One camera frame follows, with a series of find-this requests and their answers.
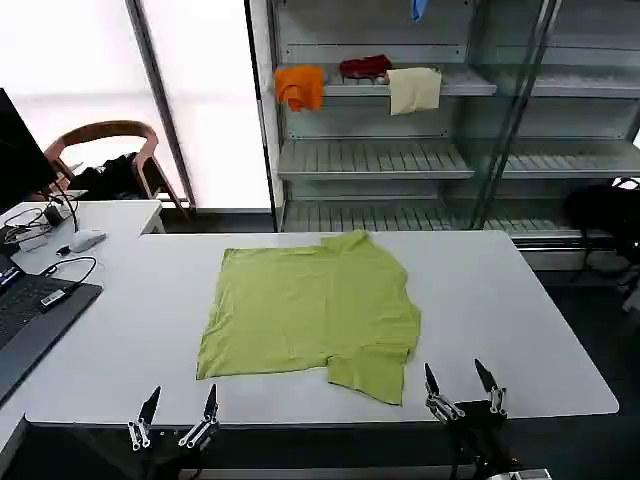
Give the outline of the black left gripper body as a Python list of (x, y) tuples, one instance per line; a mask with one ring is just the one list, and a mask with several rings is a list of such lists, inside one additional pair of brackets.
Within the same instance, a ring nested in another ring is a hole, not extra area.
[(201, 475), (204, 469), (205, 458), (209, 448), (214, 444), (214, 439), (219, 432), (218, 424), (210, 424), (202, 435), (194, 443), (192, 448), (179, 447), (175, 454), (168, 460), (158, 465), (159, 475), (179, 475), (187, 470), (191, 475)]

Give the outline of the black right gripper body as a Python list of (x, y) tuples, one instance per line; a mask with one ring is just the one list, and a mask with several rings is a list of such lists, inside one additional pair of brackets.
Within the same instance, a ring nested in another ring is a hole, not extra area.
[(505, 450), (500, 432), (505, 417), (492, 413), (488, 400), (457, 402), (455, 406), (464, 413), (449, 422), (457, 450), (455, 458), (472, 459), (477, 470), (504, 470)]

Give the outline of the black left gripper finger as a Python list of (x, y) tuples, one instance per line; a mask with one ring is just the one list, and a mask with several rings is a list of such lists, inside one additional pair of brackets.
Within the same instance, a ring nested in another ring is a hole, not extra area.
[(157, 409), (161, 387), (157, 386), (150, 397), (143, 402), (135, 420), (127, 423), (127, 430), (133, 451), (148, 449), (151, 446), (150, 428)]
[(178, 446), (206, 447), (219, 427), (217, 411), (217, 385), (213, 384), (210, 388), (201, 420), (194, 424), (189, 431), (180, 438)]

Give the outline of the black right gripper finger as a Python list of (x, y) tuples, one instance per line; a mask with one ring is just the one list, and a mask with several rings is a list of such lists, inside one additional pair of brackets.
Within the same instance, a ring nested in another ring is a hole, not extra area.
[(465, 412), (441, 393), (437, 380), (427, 362), (424, 363), (427, 397), (425, 406), (441, 423), (448, 423), (465, 417)]
[(475, 358), (474, 364), (482, 386), (488, 394), (490, 412), (505, 415), (506, 389), (498, 386), (493, 374), (479, 359)]

